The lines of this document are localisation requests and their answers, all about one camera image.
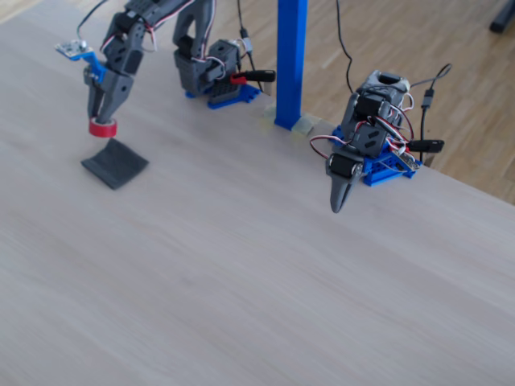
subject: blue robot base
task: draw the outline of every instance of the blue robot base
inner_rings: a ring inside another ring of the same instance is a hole
[[[344,139],[340,126],[333,130],[332,135],[342,140]],[[342,146],[337,141],[332,142],[336,146]],[[422,165],[419,160],[417,160],[416,163],[418,165]],[[394,170],[399,169],[399,167],[404,169],[404,171]],[[388,144],[383,146],[379,157],[365,157],[365,162],[363,164],[363,174],[365,175],[363,182],[370,187],[375,187],[380,183],[384,183],[401,176],[412,179],[416,173],[417,171],[412,171],[399,157],[389,151]]]
[[[206,90],[204,94],[209,94],[211,92],[211,89]],[[208,107],[212,110],[221,109],[222,107],[234,105],[239,102],[246,102],[246,103],[252,103],[256,97],[261,94],[261,91],[259,88],[255,88],[253,86],[250,86],[248,84],[243,84],[240,87],[240,93],[236,98],[230,99],[228,101],[223,101],[220,103],[211,103],[208,102]],[[186,91],[186,98],[194,99],[196,98],[195,95],[191,94],[190,92]]]

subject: table surface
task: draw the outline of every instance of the table surface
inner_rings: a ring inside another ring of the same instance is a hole
[[[117,113],[150,165],[111,191],[52,49],[79,18],[0,26],[2,386],[513,385],[514,207],[424,168],[334,215],[272,99],[184,98],[164,38]]]

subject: red band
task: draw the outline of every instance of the red band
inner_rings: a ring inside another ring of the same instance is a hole
[[[111,138],[116,135],[117,122],[112,119],[109,123],[97,123],[95,117],[89,120],[89,133],[95,137]]]

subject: black fabric square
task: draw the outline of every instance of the black fabric square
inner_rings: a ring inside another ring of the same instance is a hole
[[[81,164],[108,187],[116,190],[145,169],[148,161],[123,143],[111,138],[100,153],[85,159]]]

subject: blue post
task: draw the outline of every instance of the blue post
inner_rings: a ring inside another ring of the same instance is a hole
[[[278,0],[277,116],[291,130],[300,118],[308,0]]]

